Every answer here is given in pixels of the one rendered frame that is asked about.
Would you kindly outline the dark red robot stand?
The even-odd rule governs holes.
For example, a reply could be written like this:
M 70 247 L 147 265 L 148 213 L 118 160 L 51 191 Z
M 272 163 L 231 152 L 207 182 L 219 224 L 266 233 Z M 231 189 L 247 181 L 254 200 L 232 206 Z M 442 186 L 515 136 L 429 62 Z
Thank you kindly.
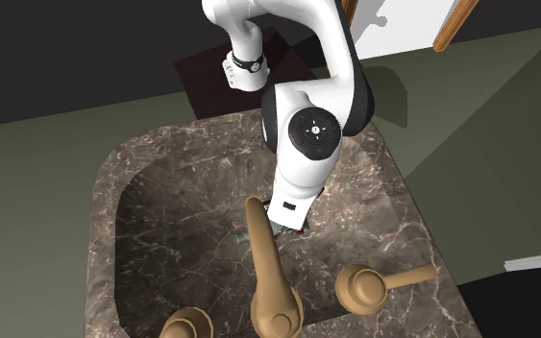
M 273 27 L 264 28 L 263 51 L 270 74 L 267 83 L 314 80 L 315 67 L 326 65 L 320 42 L 310 36 L 289 45 Z M 262 90 L 245 92 L 229 87 L 221 62 L 230 51 L 228 43 L 175 62 L 189 103 L 198 119 L 260 107 Z

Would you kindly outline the small green patterned thing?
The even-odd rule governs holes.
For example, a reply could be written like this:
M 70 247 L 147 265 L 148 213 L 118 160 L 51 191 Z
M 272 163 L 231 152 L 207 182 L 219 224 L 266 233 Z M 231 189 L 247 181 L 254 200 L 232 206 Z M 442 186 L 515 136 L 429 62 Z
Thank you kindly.
M 271 224 L 271 230 L 273 232 L 273 235 L 278 238 L 283 233 L 283 226 L 280 226 L 278 224 L 272 223 Z M 250 241 L 249 234 L 247 232 L 244 233 L 238 233 L 235 236 L 235 241 L 237 245 L 248 243 Z

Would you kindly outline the brass faucet spout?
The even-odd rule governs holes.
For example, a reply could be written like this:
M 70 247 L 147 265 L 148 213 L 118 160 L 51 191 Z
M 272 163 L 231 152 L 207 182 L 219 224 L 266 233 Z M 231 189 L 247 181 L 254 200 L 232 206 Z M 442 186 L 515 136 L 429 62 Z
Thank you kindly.
M 275 235 L 261 199 L 248 197 L 245 211 L 257 278 L 251 302 L 254 329 L 260 338 L 296 338 L 303 326 L 303 305 L 283 272 Z

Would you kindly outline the white door with wooden frame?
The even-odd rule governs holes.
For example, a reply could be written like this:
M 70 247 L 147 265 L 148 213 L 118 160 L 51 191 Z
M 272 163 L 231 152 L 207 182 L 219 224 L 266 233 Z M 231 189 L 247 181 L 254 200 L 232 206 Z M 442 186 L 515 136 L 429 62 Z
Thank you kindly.
M 480 0 L 343 0 L 361 60 L 444 51 Z

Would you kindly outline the brown marble sink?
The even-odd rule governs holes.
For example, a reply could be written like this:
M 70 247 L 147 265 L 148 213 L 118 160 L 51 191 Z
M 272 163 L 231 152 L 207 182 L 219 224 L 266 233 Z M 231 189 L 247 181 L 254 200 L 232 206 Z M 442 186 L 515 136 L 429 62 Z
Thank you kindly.
M 112 151 L 93 187 L 84 337 L 159 338 L 194 306 L 215 338 L 257 338 L 251 249 L 236 237 L 245 200 L 271 197 L 275 165 L 258 110 L 160 127 Z M 307 230 L 277 244 L 305 311 L 299 338 L 482 338 L 374 126 L 344 139 Z M 435 279 L 390 291 L 373 315 L 335 296 L 348 265 L 390 275 L 426 263 Z

